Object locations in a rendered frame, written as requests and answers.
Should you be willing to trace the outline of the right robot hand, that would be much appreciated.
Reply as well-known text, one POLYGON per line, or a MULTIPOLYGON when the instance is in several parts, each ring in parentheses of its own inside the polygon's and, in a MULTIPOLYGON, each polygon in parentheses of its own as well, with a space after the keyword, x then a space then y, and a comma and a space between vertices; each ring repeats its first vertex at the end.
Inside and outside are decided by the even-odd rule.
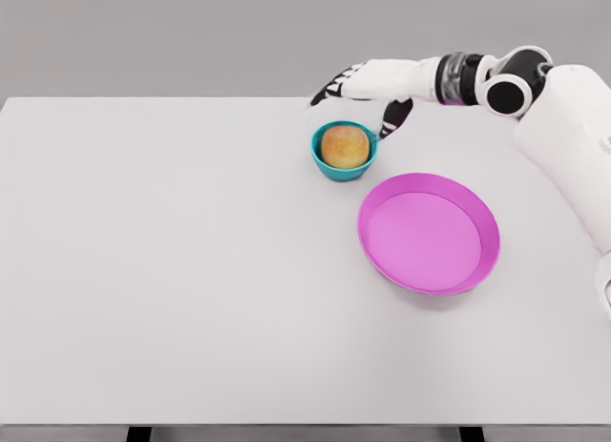
POLYGON ((378 138, 385 139, 403 125, 413 109, 410 76, 417 66, 417 61, 402 59, 371 59, 351 65, 315 94, 308 106, 328 98, 384 101, 387 106, 378 138))

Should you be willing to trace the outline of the yellow-red apple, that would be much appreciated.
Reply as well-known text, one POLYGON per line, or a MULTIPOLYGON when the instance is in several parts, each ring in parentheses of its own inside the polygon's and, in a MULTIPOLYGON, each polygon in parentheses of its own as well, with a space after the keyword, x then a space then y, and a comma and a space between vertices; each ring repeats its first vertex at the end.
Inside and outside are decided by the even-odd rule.
POLYGON ((323 133, 320 144, 323 162, 350 170, 362 166, 369 157, 369 137, 356 126, 336 125, 323 133))

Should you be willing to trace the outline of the blue bowl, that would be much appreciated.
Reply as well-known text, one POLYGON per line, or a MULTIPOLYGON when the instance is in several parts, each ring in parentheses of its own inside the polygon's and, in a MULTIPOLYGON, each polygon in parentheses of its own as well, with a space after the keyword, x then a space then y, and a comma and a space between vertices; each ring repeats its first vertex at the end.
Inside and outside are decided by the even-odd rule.
POLYGON ((366 126, 348 120, 332 121, 319 127, 312 135, 310 141, 310 152, 319 170, 329 179, 334 181, 351 181, 360 178, 375 161, 378 152, 378 138, 372 130, 366 126), (325 133, 336 128, 346 127, 353 134, 359 131, 367 137, 369 146, 367 157, 362 164, 351 168, 338 168, 328 164, 323 157, 322 143, 325 133))

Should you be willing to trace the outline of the pink plate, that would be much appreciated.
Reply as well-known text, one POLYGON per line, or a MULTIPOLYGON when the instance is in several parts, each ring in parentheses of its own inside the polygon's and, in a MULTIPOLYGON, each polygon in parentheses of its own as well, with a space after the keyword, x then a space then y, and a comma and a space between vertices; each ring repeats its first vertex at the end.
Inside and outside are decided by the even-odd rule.
POLYGON ((488 205, 465 185, 428 173, 397 175, 371 189, 359 209, 357 233, 381 275, 435 296, 481 284, 501 250, 488 205))

